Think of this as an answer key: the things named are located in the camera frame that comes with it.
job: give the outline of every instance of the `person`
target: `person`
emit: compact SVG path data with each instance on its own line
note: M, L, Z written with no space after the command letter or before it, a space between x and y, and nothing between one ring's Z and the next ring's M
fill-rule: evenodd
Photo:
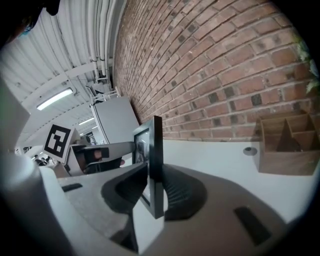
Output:
M37 154L34 155L34 161L36 162L37 165L42 163L42 161L39 159L39 156Z
M39 166L46 166L47 165L47 162L45 160L44 157L41 157L41 163L39 163Z
M50 156L48 156L48 157L45 159L47 165L50 164L50 159L51 159Z

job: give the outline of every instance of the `black slot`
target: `black slot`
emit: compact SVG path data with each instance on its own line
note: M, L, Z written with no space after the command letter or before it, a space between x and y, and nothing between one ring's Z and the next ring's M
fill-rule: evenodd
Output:
M248 207L236 208L234 213L248 232L255 246L262 244L271 237L271 233Z
M62 186L61 188L62 188L63 192L68 192L71 190L76 190L76 189L82 188L82 185L80 183L74 183L74 184Z

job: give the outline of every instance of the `small round hole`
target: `small round hole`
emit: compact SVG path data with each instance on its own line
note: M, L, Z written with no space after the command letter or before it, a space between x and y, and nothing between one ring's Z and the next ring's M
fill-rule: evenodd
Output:
M243 150L243 153L246 156L255 156L258 153L258 150L255 147L248 146Z

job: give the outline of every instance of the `wooden organizer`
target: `wooden organizer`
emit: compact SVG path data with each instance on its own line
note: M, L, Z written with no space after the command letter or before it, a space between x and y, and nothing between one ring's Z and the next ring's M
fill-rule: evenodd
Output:
M320 158L320 139L304 111L271 114L259 119L262 141L259 172L312 175Z

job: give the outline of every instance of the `pipe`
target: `pipe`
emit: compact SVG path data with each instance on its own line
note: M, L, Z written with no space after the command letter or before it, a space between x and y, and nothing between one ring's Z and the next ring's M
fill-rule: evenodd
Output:
M113 21L113 17L115 14L115 7L116 7L116 2L117 0L113 0L112 1L112 5L111 5L111 9L109 12L109 16L108 16L108 21L106 24L106 28L105 28L105 45L104 45L104 62L105 62L105 67L107 69L107 73L108 73L108 78L109 76L109 40L110 40L110 29L111 29L111 25L112 25L112 21Z
M106 39L106 22L109 9L109 0L102 0L101 15L100 15L100 27L99 27L99 47L100 47L100 60L102 74L106 75L106 63L105 63L105 39Z
M89 35L89 50L92 61L94 62L94 74L95 79L99 78L98 64L97 64L97 53L95 49L95 3L96 0L90 0L88 6L88 35Z
M98 6L97 6L97 12L96 12L97 17L96 17L96 26L95 26L95 46L96 46L97 56L100 56L99 29L100 29L100 15L101 15L102 1L103 0L98 0Z

